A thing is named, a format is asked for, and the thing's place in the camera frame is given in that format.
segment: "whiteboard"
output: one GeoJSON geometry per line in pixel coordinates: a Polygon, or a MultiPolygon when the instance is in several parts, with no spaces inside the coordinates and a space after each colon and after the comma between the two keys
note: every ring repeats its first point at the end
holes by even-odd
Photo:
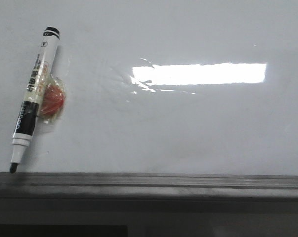
{"type": "Polygon", "coordinates": [[[298,175],[298,1],[0,0],[0,172],[47,26],[66,104],[19,172],[298,175]]]}

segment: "candy wrapper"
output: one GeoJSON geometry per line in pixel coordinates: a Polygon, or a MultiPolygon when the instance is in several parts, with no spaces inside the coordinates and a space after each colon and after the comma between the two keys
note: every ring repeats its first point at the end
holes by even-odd
{"type": "Polygon", "coordinates": [[[45,123],[53,123],[60,115],[65,101],[65,90],[62,81],[53,75],[47,76],[47,86],[39,113],[45,123]]]}

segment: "whiteboard marker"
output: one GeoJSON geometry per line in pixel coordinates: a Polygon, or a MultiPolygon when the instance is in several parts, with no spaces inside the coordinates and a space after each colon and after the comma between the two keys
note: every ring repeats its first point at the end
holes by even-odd
{"type": "Polygon", "coordinates": [[[27,91],[21,104],[15,131],[13,134],[13,154],[10,173],[15,173],[21,158],[29,146],[37,121],[37,114],[43,101],[47,85],[47,75],[50,74],[60,32],[54,27],[47,27],[43,33],[40,50],[32,70],[27,91]]]}

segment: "red candy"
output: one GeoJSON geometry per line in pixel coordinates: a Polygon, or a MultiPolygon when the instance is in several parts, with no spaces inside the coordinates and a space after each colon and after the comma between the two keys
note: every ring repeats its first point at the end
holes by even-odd
{"type": "Polygon", "coordinates": [[[64,103],[63,91],[56,85],[49,85],[44,94],[41,115],[51,116],[59,111],[64,103]]]}

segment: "gray frame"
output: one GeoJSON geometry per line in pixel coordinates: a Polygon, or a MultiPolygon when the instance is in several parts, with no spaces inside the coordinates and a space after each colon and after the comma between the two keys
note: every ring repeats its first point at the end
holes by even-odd
{"type": "Polygon", "coordinates": [[[0,173],[0,198],[298,199],[298,176],[0,173]]]}

